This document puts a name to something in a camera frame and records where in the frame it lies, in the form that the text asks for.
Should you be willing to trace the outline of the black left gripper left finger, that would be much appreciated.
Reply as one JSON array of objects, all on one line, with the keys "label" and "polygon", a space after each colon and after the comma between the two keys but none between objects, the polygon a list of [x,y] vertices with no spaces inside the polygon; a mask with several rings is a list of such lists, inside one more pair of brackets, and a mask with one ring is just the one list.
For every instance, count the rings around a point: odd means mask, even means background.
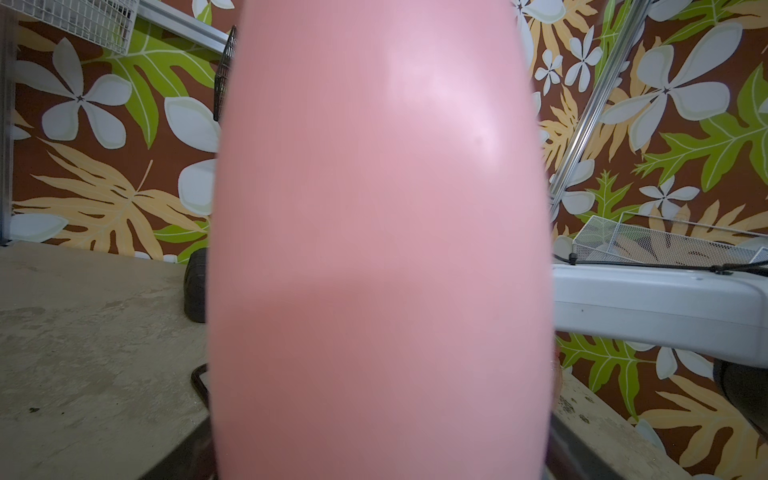
[{"label": "black left gripper left finger", "polygon": [[216,478],[211,419],[203,420],[176,448],[140,480],[210,480]]}]

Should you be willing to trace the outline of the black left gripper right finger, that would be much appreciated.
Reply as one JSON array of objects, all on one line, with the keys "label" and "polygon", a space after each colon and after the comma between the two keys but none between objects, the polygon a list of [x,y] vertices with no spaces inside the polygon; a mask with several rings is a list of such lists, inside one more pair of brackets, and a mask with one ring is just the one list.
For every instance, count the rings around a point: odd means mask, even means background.
[{"label": "black left gripper right finger", "polygon": [[575,431],[551,414],[543,479],[623,479],[610,463],[611,437],[597,429]]}]

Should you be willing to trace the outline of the opaque pink spray bottle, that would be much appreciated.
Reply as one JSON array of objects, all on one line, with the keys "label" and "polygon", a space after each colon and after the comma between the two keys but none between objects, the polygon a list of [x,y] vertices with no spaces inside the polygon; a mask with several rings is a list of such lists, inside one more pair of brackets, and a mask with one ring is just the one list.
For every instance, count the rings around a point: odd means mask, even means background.
[{"label": "opaque pink spray bottle", "polygon": [[506,1],[248,1],[208,256],[223,479],[537,479],[551,229]]}]

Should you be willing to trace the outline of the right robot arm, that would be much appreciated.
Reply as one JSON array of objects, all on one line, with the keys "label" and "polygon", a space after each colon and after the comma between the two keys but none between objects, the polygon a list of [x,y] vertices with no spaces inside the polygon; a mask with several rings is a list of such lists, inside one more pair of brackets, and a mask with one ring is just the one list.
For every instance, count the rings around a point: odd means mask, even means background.
[{"label": "right robot arm", "polygon": [[714,358],[723,397],[767,434],[767,263],[557,262],[557,330]]}]

